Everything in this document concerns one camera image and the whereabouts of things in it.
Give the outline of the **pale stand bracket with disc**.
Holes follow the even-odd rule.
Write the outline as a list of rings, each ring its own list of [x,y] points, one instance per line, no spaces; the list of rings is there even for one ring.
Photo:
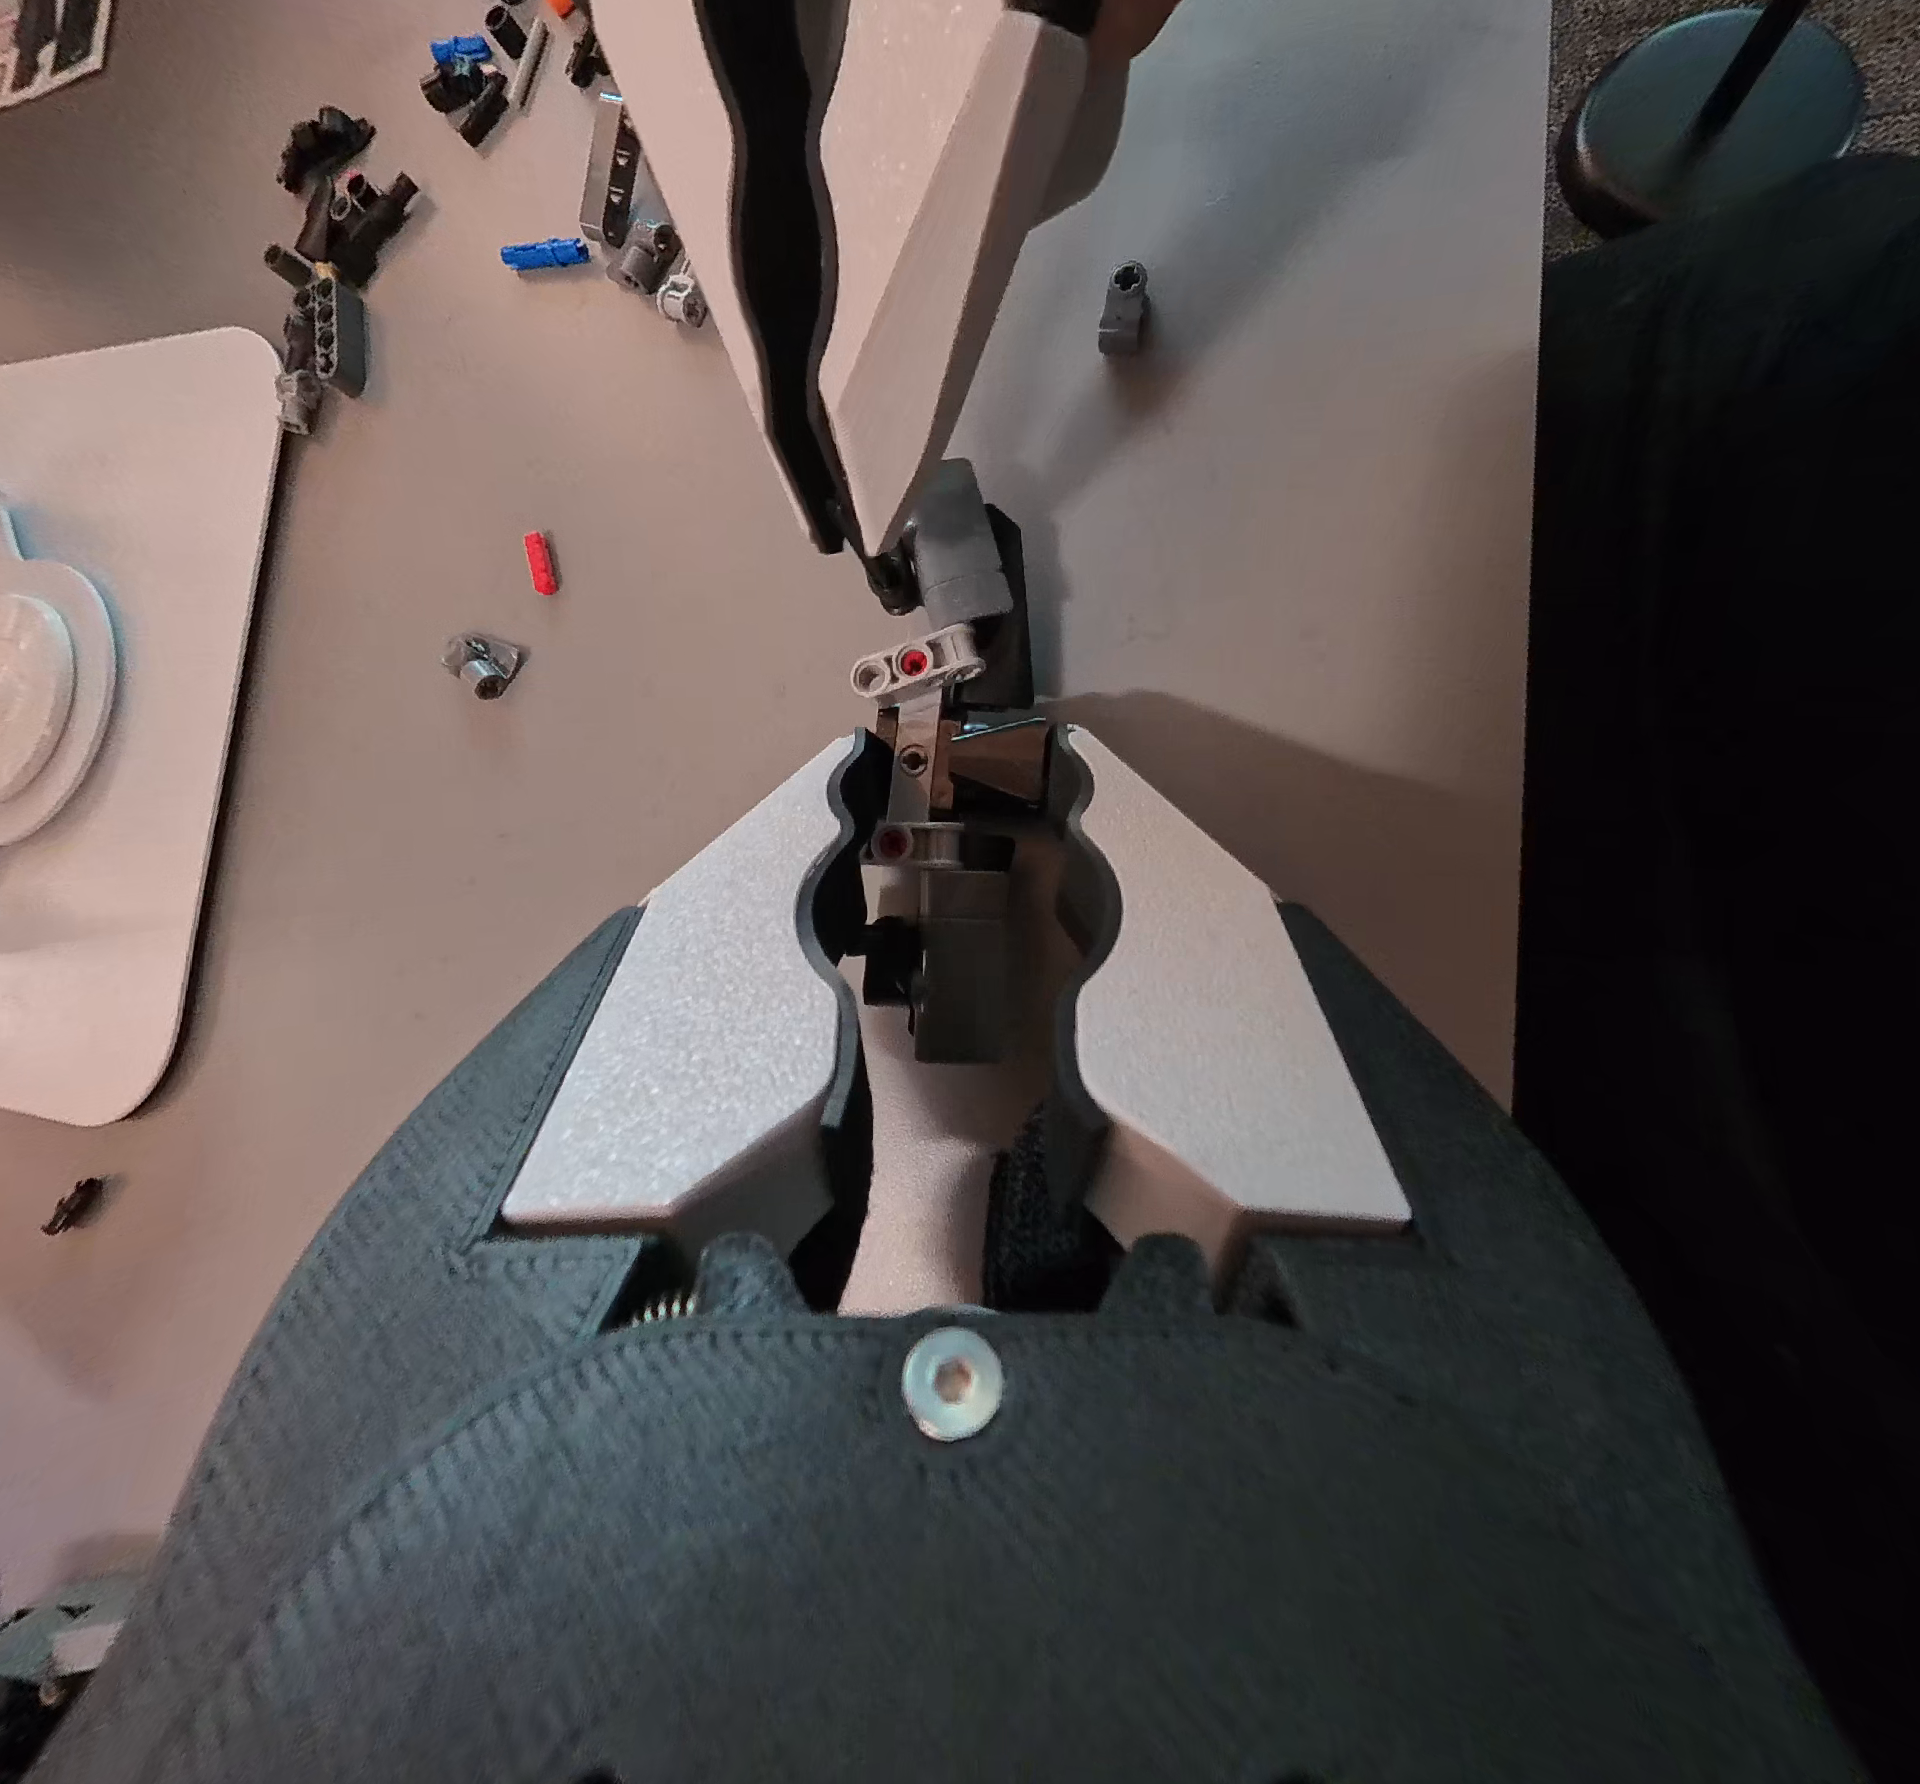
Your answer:
[[[41,833],[78,793],[108,735],[119,643],[79,569],[24,554],[2,509],[2,848]]]

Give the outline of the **lego pieces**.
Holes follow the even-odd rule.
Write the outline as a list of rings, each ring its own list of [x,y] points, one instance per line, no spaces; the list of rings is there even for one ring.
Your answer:
[[[563,76],[589,101],[589,151],[579,230],[574,236],[509,242],[501,264],[517,277],[599,264],[621,288],[656,303],[689,330],[706,320],[700,288],[685,259],[625,98],[589,23],[589,0],[485,0],[479,31],[431,40],[418,95],[469,151],[481,151],[532,101],[551,43],[563,41]],[[326,400],[357,400],[370,375],[365,293],[418,184],[399,172],[388,186],[363,168],[371,120],[321,107],[289,127],[277,186],[300,200],[291,247],[262,254],[289,290],[275,376],[277,423],[303,438]]]

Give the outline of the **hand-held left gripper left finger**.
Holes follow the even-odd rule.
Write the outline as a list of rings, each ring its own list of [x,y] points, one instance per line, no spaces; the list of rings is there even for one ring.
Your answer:
[[[808,1234],[857,1052],[812,923],[850,848],[860,735],[817,750],[643,901],[501,1221],[517,1234]]]

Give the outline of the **grey black lego assembly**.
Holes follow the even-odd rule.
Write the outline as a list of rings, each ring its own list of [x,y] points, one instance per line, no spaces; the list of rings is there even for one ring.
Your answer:
[[[860,937],[860,998],[905,1011],[914,1058],[995,1064],[1010,1028],[1013,871],[1048,800],[1018,523],[965,459],[927,480],[886,554],[924,622],[850,669],[886,749],[862,859],[882,911]]]

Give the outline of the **grey round floor base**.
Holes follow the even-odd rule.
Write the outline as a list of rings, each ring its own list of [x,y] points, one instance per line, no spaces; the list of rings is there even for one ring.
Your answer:
[[[1701,120],[1760,17],[1734,6],[1670,22],[1596,75],[1552,149],[1557,194],[1580,227],[1615,239],[1723,210],[1855,144],[1865,76],[1814,22],[1789,25],[1725,122]]]

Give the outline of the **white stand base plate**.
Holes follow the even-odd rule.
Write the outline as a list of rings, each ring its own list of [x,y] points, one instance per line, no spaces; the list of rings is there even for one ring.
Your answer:
[[[2,1108],[101,1127],[165,1077],[201,944],[275,503],[275,350],[223,328],[2,371],[20,548],[108,602],[108,735],[3,850]]]

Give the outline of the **tray of sorted parts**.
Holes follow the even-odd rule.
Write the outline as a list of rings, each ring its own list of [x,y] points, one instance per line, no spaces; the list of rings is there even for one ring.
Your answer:
[[[136,1590],[136,1572],[102,1572],[69,1580],[3,1618],[3,1719],[22,1711],[59,1711],[108,1654]]]

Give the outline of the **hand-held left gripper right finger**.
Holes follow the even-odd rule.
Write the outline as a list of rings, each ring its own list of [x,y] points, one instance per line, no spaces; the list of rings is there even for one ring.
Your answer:
[[[1266,885],[1085,726],[1049,753],[1049,1196],[1116,1242],[1397,1236],[1410,1207]]]

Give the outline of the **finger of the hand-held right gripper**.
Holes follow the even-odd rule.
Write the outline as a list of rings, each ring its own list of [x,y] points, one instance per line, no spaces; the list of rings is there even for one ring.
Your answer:
[[[817,395],[862,560],[947,451],[1086,83],[1067,0],[847,0],[820,131]]]
[[[847,481],[817,389],[834,267],[820,120],[841,0],[575,2],[779,483],[815,550],[847,550]]]

